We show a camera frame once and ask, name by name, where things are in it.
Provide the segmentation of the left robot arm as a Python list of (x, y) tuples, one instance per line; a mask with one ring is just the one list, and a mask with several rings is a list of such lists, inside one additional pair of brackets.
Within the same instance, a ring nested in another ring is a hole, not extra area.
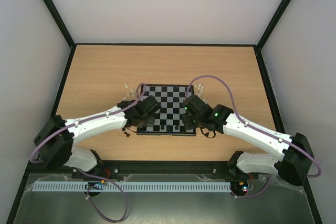
[(122, 128), (144, 126), (161, 108), (153, 96), (144, 100), (121, 101), (110, 109), (77, 119), (64, 120), (52, 116), (34, 139), (36, 148), (29, 161), (41, 163), (46, 169), (62, 166), (98, 175), (103, 162), (94, 150), (84, 150), (77, 145), (95, 135)]

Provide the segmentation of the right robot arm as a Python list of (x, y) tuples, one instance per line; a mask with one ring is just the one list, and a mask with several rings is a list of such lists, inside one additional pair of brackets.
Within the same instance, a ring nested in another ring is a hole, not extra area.
[(265, 151), (251, 154), (237, 151), (228, 166), (232, 176), (239, 178), (245, 173), (278, 175), (294, 186), (302, 186), (312, 165), (313, 152), (306, 136), (294, 136), (276, 132), (243, 119), (233, 109), (224, 105), (210, 105), (198, 96), (184, 100), (185, 113), (182, 121), (187, 130), (199, 128), (242, 139)]

